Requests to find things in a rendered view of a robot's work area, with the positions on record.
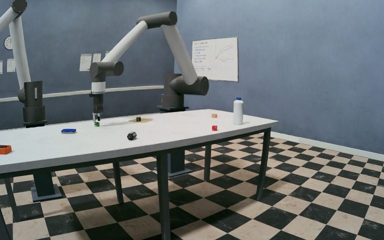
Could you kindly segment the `tan flat mat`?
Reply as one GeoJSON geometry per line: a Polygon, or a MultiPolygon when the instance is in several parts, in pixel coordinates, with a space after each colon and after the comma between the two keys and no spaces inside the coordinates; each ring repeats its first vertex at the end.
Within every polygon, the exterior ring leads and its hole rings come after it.
{"type": "Polygon", "coordinates": [[[145,119],[145,118],[141,118],[141,121],[136,121],[136,119],[133,119],[133,120],[129,120],[129,122],[138,122],[138,123],[145,123],[145,122],[149,122],[149,121],[152,121],[153,119],[145,119]]]}

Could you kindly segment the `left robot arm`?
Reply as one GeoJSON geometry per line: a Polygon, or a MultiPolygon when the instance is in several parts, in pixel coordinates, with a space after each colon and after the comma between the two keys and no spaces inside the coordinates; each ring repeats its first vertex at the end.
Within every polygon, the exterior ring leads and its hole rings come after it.
{"type": "Polygon", "coordinates": [[[92,83],[105,82],[106,77],[109,76],[120,76],[124,71],[124,65],[117,60],[147,29],[161,27],[181,72],[164,74],[161,106],[165,108],[184,107],[184,94],[205,96],[209,91],[209,80],[206,76],[197,75],[176,25],[177,21],[178,17],[174,11],[139,17],[136,26],[101,62],[93,62],[90,65],[89,73],[92,83]]]}

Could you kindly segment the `orange pocket multimeter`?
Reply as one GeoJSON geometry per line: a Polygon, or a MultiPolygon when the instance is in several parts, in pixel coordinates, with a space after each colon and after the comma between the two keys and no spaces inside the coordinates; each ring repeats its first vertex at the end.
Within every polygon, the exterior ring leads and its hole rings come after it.
{"type": "Polygon", "coordinates": [[[7,155],[12,152],[11,145],[0,145],[0,155],[7,155]]]}

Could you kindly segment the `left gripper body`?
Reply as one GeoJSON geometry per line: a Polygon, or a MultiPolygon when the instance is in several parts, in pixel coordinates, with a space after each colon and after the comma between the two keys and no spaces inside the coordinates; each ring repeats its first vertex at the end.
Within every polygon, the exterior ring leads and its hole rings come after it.
{"type": "Polygon", "coordinates": [[[91,93],[89,97],[93,97],[93,113],[99,114],[104,112],[103,108],[103,94],[106,91],[106,82],[92,82],[91,93]]]}

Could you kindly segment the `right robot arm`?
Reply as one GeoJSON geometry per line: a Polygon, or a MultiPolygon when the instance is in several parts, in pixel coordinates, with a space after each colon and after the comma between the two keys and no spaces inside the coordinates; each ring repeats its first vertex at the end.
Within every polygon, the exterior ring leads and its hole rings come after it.
{"type": "Polygon", "coordinates": [[[19,82],[17,97],[24,103],[23,121],[34,123],[46,119],[43,105],[43,81],[31,81],[21,14],[27,8],[26,0],[14,0],[9,9],[0,17],[0,34],[9,25],[14,62],[19,82]]]}

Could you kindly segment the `white bottle with blue cap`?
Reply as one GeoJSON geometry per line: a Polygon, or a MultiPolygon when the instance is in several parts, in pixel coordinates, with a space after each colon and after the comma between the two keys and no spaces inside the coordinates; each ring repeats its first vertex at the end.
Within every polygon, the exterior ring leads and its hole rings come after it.
{"type": "Polygon", "coordinates": [[[241,101],[241,97],[237,97],[233,106],[233,124],[243,124],[244,102],[241,101]]]}

